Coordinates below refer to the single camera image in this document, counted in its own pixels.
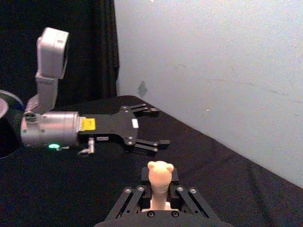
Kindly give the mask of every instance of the bear figurine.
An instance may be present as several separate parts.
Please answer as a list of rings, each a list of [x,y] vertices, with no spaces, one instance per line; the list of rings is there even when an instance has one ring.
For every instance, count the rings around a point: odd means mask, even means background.
[[[167,192],[172,180],[172,164],[157,161],[147,164],[149,169],[148,179],[151,183],[151,210],[170,210],[170,203],[167,202]]]

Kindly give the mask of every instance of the silver cylindrical motor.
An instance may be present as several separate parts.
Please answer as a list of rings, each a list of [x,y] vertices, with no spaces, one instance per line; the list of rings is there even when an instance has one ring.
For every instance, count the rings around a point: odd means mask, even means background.
[[[47,112],[23,117],[22,142],[28,147],[77,146],[78,112]]]

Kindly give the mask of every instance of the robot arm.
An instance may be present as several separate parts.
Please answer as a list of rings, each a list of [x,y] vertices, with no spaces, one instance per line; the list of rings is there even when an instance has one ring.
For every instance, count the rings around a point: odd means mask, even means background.
[[[68,57],[69,33],[47,27],[37,40],[38,94],[26,106],[25,116],[44,114],[54,108],[58,79],[64,77]]]
[[[86,156],[94,153],[97,141],[123,141],[128,151],[137,148],[154,155],[165,149],[170,141],[146,141],[137,138],[138,120],[135,114],[156,116],[157,108],[146,104],[122,106],[116,114],[84,114],[78,112],[49,112],[54,108],[58,79],[64,77],[67,63],[69,33],[47,27],[37,40],[38,70],[36,83],[38,94],[32,97],[21,122],[21,139],[27,147],[67,148],[88,143],[87,149],[78,153]]]

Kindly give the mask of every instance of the black tablecloth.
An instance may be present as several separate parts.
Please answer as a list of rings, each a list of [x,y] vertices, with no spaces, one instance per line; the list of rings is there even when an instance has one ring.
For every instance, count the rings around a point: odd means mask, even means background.
[[[87,102],[56,110],[112,114],[134,96]],[[0,226],[94,226],[105,219],[123,188],[140,184],[141,168],[164,160],[185,187],[195,186],[222,221],[234,226],[303,225],[303,190],[224,145],[161,112],[139,118],[138,138],[171,140],[155,157],[127,154],[122,145],[79,150],[21,148],[0,160]]]

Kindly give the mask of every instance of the bolt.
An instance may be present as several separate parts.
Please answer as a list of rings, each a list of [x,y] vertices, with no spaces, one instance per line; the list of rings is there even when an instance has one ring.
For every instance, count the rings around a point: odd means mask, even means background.
[[[142,191],[144,191],[144,187],[139,186],[139,187],[138,187],[138,190],[142,192]]]
[[[179,217],[179,212],[178,212],[178,211],[173,211],[173,212],[171,213],[171,215],[172,215],[174,218],[177,218],[177,217]]]
[[[190,192],[193,193],[193,194],[195,194],[197,192],[197,190],[195,188],[191,188]]]
[[[153,211],[148,211],[148,212],[147,212],[147,216],[148,216],[149,218],[153,218],[153,217],[155,216],[155,212],[153,212]]]
[[[125,189],[125,192],[126,192],[126,193],[130,193],[131,191],[132,191],[132,189],[130,189],[130,188],[126,188],[126,189]]]
[[[179,186],[179,187],[177,187],[177,190],[178,190],[179,192],[181,192],[181,191],[183,191],[183,187]]]

